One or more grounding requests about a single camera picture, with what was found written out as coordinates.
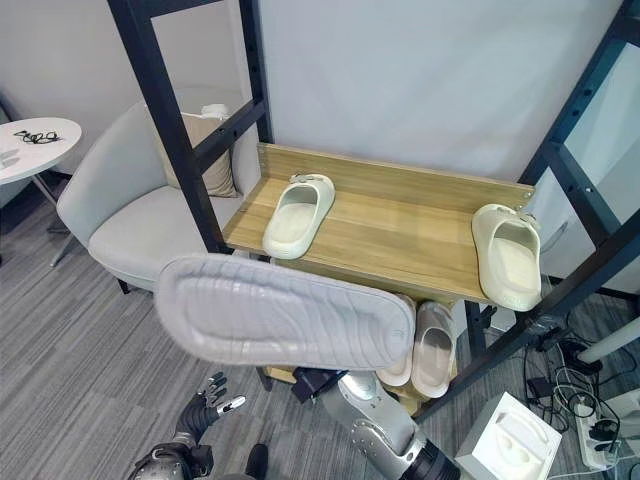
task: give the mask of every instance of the wall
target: wall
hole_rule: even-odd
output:
[[[174,86],[239,91],[228,9],[207,5],[154,20]],[[5,0],[0,96],[14,118],[60,116],[83,139],[73,171],[102,131],[141,97],[106,0]]]
[[[640,208],[640,49],[626,46],[567,139],[567,148],[621,222]],[[533,212],[542,220],[543,270],[569,275],[594,251],[557,181],[545,174]],[[640,293],[640,259],[605,286]]]
[[[276,141],[517,179],[619,0],[263,0]]]

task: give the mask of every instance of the chair cushion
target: chair cushion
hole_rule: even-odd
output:
[[[242,198],[210,198],[220,228]],[[153,288],[170,260],[206,249],[181,190],[164,186],[129,203],[105,221],[89,239],[89,253],[123,280]]]
[[[156,148],[158,154],[162,159],[162,167],[164,168],[165,175],[167,176],[167,183],[174,188],[180,188],[178,178],[176,177],[169,156],[167,155],[158,130],[156,130],[151,116],[147,115],[149,122],[151,122],[152,130],[154,132]],[[189,135],[189,140],[193,147],[198,146],[205,138],[213,133],[221,124],[222,121],[217,118],[203,118],[199,115],[193,115],[190,113],[182,113],[182,122]],[[233,176],[231,175],[231,162],[229,159],[229,153],[223,153],[218,160],[211,165],[203,174],[202,180],[207,188],[207,193],[212,197],[237,197],[238,192],[233,184]]]

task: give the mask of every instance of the slipper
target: slipper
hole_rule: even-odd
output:
[[[409,308],[411,308],[411,311],[414,313],[413,320],[415,322],[416,302],[402,293],[397,293],[396,297],[400,298],[409,306]],[[411,366],[413,364],[412,358],[413,349],[410,348],[409,353],[404,358],[401,358],[388,368],[376,370],[376,375],[381,382],[391,387],[401,387],[407,383],[411,377]]]
[[[333,204],[336,190],[324,175],[294,175],[262,237],[268,255],[291,260],[301,257]]]
[[[418,309],[411,383],[430,398],[447,393],[456,356],[453,319],[446,307],[425,302]]]
[[[236,255],[177,258],[154,293],[178,345],[228,365],[371,372],[406,357],[415,332],[391,293]]]
[[[480,286],[498,305],[524,312],[540,301],[540,237],[535,219],[489,204],[471,221]]]

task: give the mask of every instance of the chair armrest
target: chair armrest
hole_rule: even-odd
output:
[[[143,103],[131,107],[95,142],[58,200],[58,214],[86,247],[114,213],[167,184]]]

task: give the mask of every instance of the floor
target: floor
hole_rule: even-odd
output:
[[[160,328],[152,295],[122,295],[115,279],[79,245],[50,268],[63,236],[46,233],[54,212],[37,195],[3,209],[0,224],[0,478],[125,478],[137,458],[170,439],[182,405],[220,367],[175,346]],[[573,323],[597,338],[631,319],[633,309],[629,302],[595,295],[576,309]],[[469,361],[465,335],[459,365]],[[636,357],[638,343],[630,345]],[[553,352],[552,358],[557,361]],[[624,357],[610,357],[605,368],[603,375],[625,368]],[[253,369],[224,371],[229,395],[244,394],[248,401],[203,439],[213,445],[216,459],[211,478],[241,471],[251,446],[261,441],[270,448],[272,480],[381,479],[320,405],[298,404],[290,387],[278,382],[273,392],[263,391]],[[638,386],[637,372],[624,375],[603,388],[602,396]],[[504,391],[523,396],[521,352],[423,428],[453,456],[484,403]],[[621,462],[619,478],[626,479],[634,463]],[[551,474],[584,470],[571,430]]]

